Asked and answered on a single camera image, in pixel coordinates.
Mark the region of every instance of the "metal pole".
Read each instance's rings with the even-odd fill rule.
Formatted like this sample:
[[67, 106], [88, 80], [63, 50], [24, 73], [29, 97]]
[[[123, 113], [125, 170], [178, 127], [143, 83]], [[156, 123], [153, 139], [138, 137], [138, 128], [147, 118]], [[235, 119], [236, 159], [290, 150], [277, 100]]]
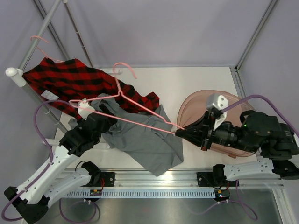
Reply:
[[65, 9], [66, 9], [66, 12], [67, 12], [67, 14], [69, 15], [69, 18], [70, 18], [70, 20], [71, 20], [71, 23], [72, 23], [72, 25], [73, 25], [73, 27], [74, 27], [74, 29], [75, 29], [75, 32], [76, 32], [76, 34], [77, 34], [77, 37], [78, 37], [78, 39], [79, 39], [79, 41], [80, 41], [81, 47], [82, 47], [82, 49], [83, 49], [83, 51], [84, 51], [84, 54], [85, 54], [85, 56], [86, 56], [88, 62], [90, 63], [90, 66], [93, 68], [93, 63], [92, 63], [92, 61], [91, 61], [91, 59], [90, 59], [90, 56], [89, 56], [89, 54], [88, 54], [88, 52], [87, 52], [87, 49], [86, 49], [86, 46], [84, 45], [82, 36], [81, 36], [81, 34], [79, 33], [77, 24], [76, 24], [76, 22], [75, 22], [75, 20], [74, 20], [74, 17], [73, 17], [73, 15], [72, 15], [72, 13], [71, 13], [71, 9], [70, 9], [70, 7], [69, 7], [69, 5], [68, 5], [68, 0], [64, 0], [63, 3], [64, 3], [64, 6], [65, 6]]
[[[40, 30], [38, 31], [38, 33], [36, 34], [37, 36], [42, 36], [43, 33], [45, 32], [48, 24], [50, 23], [54, 13], [56, 12], [59, 4], [60, 4], [61, 0], [55, 0], [55, 2], [53, 3], [51, 9], [49, 10], [49, 13], [45, 16], [42, 26], [40, 28]], [[35, 38], [32, 42], [31, 45], [26, 53], [26, 55], [24, 56], [21, 64], [19, 65], [19, 69], [21, 69], [22, 71], [24, 71], [24, 69], [26, 68], [28, 61], [30, 60], [34, 50], [36, 49], [38, 43], [39, 43], [40, 39]], [[23, 90], [38, 104], [41, 104], [43, 102], [43, 99], [41, 98], [41, 96], [39, 96], [30, 86], [28, 83], [26, 83], [23, 87]], [[43, 106], [42, 110], [44, 111], [45, 114], [48, 114], [48, 116], [50, 117], [51, 120], [54, 121], [54, 123], [57, 125], [57, 127], [63, 132], [66, 133], [67, 129], [63, 126], [63, 124], [59, 121], [59, 119], [50, 111], [50, 109], [47, 106]]]
[[261, 18], [261, 20], [260, 20], [257, 28], [255, 29], [255, 31], [254, 31], [254, 33], [253, 33], [253, 35], [252, 35], [249, 43], [247, 44], [247, 46], [246, 46], [246, 48], [245, 48], [245, 50], [244, 50], [244, 52], [243, 52], [243, 54], [242, 54], [242, 56], [241, 56], [238, 64], [236, 66], [236, 70], [237, 71], [239, 71], [240, 68], [241, 68], [241, 66], [243, 65], [245, 59], [247, 58], [250, 50], [252, 49], [252, 47], [253, 47], [255, 41], [257, 40], [257, 38], [259, 37], [262, 29], [264, 28], [266, 22], [269, 19], [269, 16], [272, 14], [272, 12], [273, 12], [273, 10], [274, 10], [274, 8], [275, 8], [275, 6], [277, 5], [278, 2], [279, 2], [279, 0], [271, 0], [270, 4], [268, 5], [266, 11], [264, 12], [264, 14], [263, 14], [263, 16], [262, 16], [262, 18]]
[[[50, 23], [54, 13], [56, 12], [59, 4], [60, 4], [60, 0], [55, 0], [55, 2], [53, 3], [51, 9], [49, 10], [49, 13], [44, 18], [42, 26], [36, 34], [37, 36], [42, 36], [44, 34], [48, 24]], [[22, 62], [19, 65], [19, 69], [21, 69], [22, 71], [24, 71], [24, 69], [26, 68], [26, 66], [28, 64], [28, 61], [30, 60], [30, 58], [31, 58], [34, 50], [36, 49], [39, 41], [40, 41], [39, 38], [34, 38], [34, 40], [31, 42], [31, 45], [30, 45], [26, 55], [24, 56]]]
[[[28, 83], [26, 83], [26, 85], [24, 85], [22, 88], [37, 104], [40, 105], [43, 102], [40, 96], [35, 93], [35, 91], [30, 87]], [[54, 122], [55, 125], [57, 125], [57, 127], [62, 131], [63, 134], [67, 132], [66, 127], [59, 121], [59, 119], [53, 114], [52, 111], [50, 111], [47, 106], [43, 106], [42, 110], [50, 117], [50, 119]]]
[[[37, 10], [39, 11], [41, 17], [44, 19], [47, 15], [47, 12], [42, 4], [42, 2], [40, 0], [32, 0], [37, 8]], [[52, 23], [50, 22], [48, 25], [48, 29], [49, 32], [51, 34], [51, 36], [53, 37], [56, 45], [58, 46], [60, 53], [63, 55], [64, 60], [70, 60], [70, 56], [68, 55], [67, 51], [65, 50], [56, 30], [54, 29]]]

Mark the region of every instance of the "pink plastic hanger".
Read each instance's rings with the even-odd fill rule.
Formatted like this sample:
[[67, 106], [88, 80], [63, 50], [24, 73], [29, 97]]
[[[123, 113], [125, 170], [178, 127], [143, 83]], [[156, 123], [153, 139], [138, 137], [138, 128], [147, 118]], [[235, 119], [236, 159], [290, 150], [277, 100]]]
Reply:
[[[30, 40], [32, 41], [33, 38], [38, 38], [38, 39], [41, 39], [41, 40], [45, 41], [46, 43], [49, 43], [47, 40], [43, 39], [43, 38], [40, 37], [40, 36], [35, 36], [35, 35], [34, 35], [34, 36], [31, 36], [31, 37], [30, 37]], [[46, 58], [49, 58], [49, 59], [51, 59], [51, 60], [53, 60], [53, 61], [57, 61], [57, 62], [63, 62], [63, 61], [61, 61], [61, 60], [58, 60], [58, 59], [49, 57], [49, 56], [46, 54], [46, 52], [44, 52], [44, 51], [43, 51], [42, 49], [40, 49], [39, 47], [36, 47], [36, 48], [39, 49], [39, 50], [45, 55]]]
[[[124, 63], [124, 62], [118, 62], [116, 63], [114, 66], [113, 66], [113, 73], [115, 74], [115, 67], [117, 65], [124, 65], [126, 67], [128, 67], [133, 75], [134, 78], [137, 78], [137, 76], [135, 75], [134, 73], [134, 70], [131, 68], [131, 66], [129, 66], [128, 64]], [[118, 93], [117, 95], [113, 95], [113, 96], [108, 96], [108, 97], [100, 97], [100, 98], [91, 98], [91, 99], [87, 99], [87, 100], [78, 100], [78, 99], [72, 99], [69, 101], [69, 103], [71, 104], [72, 107], [74, 108], [78, 108], [78, 109], [82, 109], [82, 110], [85, 110], [85, 111], [89, 111], [89, 112], [93, 112], [93, 113], [97, 113], [97, 114], [101, 114], [101, 115], [104, 115], [104, 116], [107, 116], [107, 117], [110, 117], [110, 118], [115, 118], [115, 119], [118, 119], [118, 120], [123, 120], [123, 121], [126, 121], [126, 122], [130, 122], [130, 123], [133, 123], [133, 124], [136, 124], [136, 125], [141, 125], [143, 127], [148, 127], [148, 128], [151, 128], [151, 129], [155, 129], [155, 130], [158, 130], [158, 131], [161, 131], [161, 132], [166, 132], [166, 133], [169, 133], [169, 134], [174, 134], [173, 132], [170, 132], [170, 131], [166, 131], [166, 130], [163, 130], [163, 129], [160, 129], [160, 128], [157, 128], [157, 127], [152, 127], [152, 126], [149, 126], [149, 125], [144, 125], [144, 124], [140, 124], [140, 123], [137, 123], [137, 122], [134, 122], [134, 121], [131, 121], [131, 120], [127, 120], [127, 119], [123, 119], [123, 118], [119, 118], [119, 117], [116, 117], [116, 116], [113, 116], [113, 115], [109, 115], [109, 114], [105, 114], [105, 113], [102, 113], [102, 112], [99, 112], [99, 111], [93, 111], [91, 109], [87, 109], [87, 108], [83, 108], [83, 107], [79, 107], [77, 105], [74, 105], [72, 103], [79, 103], [79, 102], [85, 102], [85, 101], [92, 101], [92, 100], [98, 100], [98, 99], [108, 99], [108, 98], [115, 98], [115, 97], [119, 97], [119, 96], [122, 96], [123, 98], [125, 98], [126, 100], [130, 101], [132, 104], [135, 104], [139, 107], [141, 107], [142, 109], [152, 113], [153, 115], [156, 115], [157, 117], [161, 118], [166, 124], [170, 124], [170, 125], [174, 125], [178, 128], [181, 128], [181, 129], [184, 129], [183, 127], [180, 127], [179, 125], [177, 124], [174, 124], [174, 123], [171, 123], [171, 122], [168, 122], [164, 117], [162, 117], [161, 115], [151, 111], [150, 109], [140, 105], [139, 103], [131, 100], [130, 98], [126, 97], [122, 90], [121, 90], [121, 85], [119, 83], [119, 80], [116, 78], [116, 76], [114, 76], [115, 78], [115, 81], [116, 81], [116, 85], [117, 85], [117, 89], [118, 89]]]

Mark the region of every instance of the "clothes rail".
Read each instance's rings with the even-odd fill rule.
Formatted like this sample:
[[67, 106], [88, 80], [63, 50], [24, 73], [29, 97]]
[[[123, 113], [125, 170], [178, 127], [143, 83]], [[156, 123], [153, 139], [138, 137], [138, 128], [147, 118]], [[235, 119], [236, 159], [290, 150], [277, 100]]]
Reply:
[[[79, 30], [78, 30], [78, 27], [75, 23], [75, 20], [72, 16], [72, 13], [71, 13], [71, 9], [70, 7], [68, 6], [68, 0], [55, 0], [53, 5], [51, 6], [49, 12], [46, 14], [44, 20], [43, 20], [43, 23], [40, 27], [40, 29], [38, 30], [36, 36], [42, 36], [45, 32], [45, 30], [47, 29], [54, 13], [56, 12], [60, 2], [63, 2], [64, 6], [65, 6], [65, 9], [67, 11], [67, 14], [72, 22], [72, 25], [75, 29], [75, 33], [77, 34], [77, 37], [81, 43], [81, 47], [84, 51], [84, 54], [88, 60], [88, 62], [91, 64], [91, 66], [93, 66], [92, 62], [91, 62], [91, 59], [89, 57], [89, 54], [88, 54], [88, 51], [84, 45], [84, 42], [83, 42], [83, 39], [79, 33]], [[36, 102], [37, 104], [41, 104], [43, 102], [43, 98], [41, 96], [39, 96], [31, 87], [30, 85], [26, 82], [26, 80], [22, 77], [23, 75], [23, 71], [24, 69], [26, 68], [29, 60], [31, 59], [32, 55], [33, 55], [33, 52], [35, 51], [38, 43], [39, 43], [40, 39], [38, 38], [35, 38], [32, 42], [31, 42], [31, 45], [28, 49], [28, 51], [26, 52], [24, 58], [22, 59], [20, 65], [19, 65], [19, 69], [16, 69], [16, 68], [8, 68], [6, 70], [6, 75], [11, 77], [11, 79], [19, 86], [21, 87], [32, 99], [34, 102]], [[57, 125], [57, 127], [63, 132], [63, 133], [66, 133], [67, 132], [67, 129], [66, 127], [59, 121], [59, 119], [50, 111], [50, 109], [47, 107], [47, 106], [43, 106], [43, 112], [45, 114], [47, 114], [50, 119], [54, 122], [54, 124]]]

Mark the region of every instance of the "black and red checkered shirt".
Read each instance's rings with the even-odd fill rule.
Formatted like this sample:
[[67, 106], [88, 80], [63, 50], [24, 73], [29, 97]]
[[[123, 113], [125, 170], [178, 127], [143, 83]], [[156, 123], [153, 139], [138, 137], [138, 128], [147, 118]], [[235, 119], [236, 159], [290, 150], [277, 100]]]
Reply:
[[[99, 69], [88, 68], [78, 59], [55, 63], [44, 58], [38, 66], [25, 72], [23, 77], [38, 94], [41, 95], [45, 90], [48, 90], [65, 101], [95, 98], [101, 93], [116, 95], [118, 92], [114, 77]], [[133, 86], [126, 85], [121, 81], [120, 84], [125, 96], [150, 110], [154, 111], [158, 108], [159, 97], [154, 92], [142, 97]], [[115, 100], [127, 112], [144, 111], [121, 96], [116, 97]], [[51, 105], [76, 119], [81, 118], [75, 108], [59, 102]]]

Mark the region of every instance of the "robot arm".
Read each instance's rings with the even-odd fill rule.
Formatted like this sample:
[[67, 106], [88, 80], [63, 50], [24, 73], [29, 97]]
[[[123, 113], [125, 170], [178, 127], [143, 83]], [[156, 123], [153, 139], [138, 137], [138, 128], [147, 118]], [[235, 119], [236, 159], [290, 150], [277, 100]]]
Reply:
[[4, 195], [11, 201], [21, 191], [25, 191], [12, 205], [20, 215], [33, 224], [41, 219], [48, 209], [70, 191], [83, 186], [94, 185], [100, 180], [100, 169], [92, 162], [85, 162], [82, 168], [66, 178], [54, 183], [61, 172], [76, 161], [85, 151], [100, 141], [101, 133], [107, 132], [116, 120], [99, 114], [91, 113], [86, 120], [68, 131], [56, 148], [53, 161], [47, 172], [43, 174], [29, 189], [25, 189], [32, 180], [40, 176], [50, 162], [50, 158], [23, 184], [9, 187]]
[[224, 122], [226, 114], [221, 110], [227, 106], [224, 96], [213, 94], [206, 105], [202, 118], [178, 129], [176, 136], [186, 139], [206, 151], [212, 143], [256, 153], [261, 149], [261, 160], [238, 165], [218, 164], [213, 167], [214, 182], [223, 185], [225, 181], [240, 178], [256, 178], [264, 174], [279, 175], [282, 179], [299, 179], [298, 137], [288, 125], [279, 123], [277, 117], [262, 112], [246, 111], [240, 116], [241, 127]]

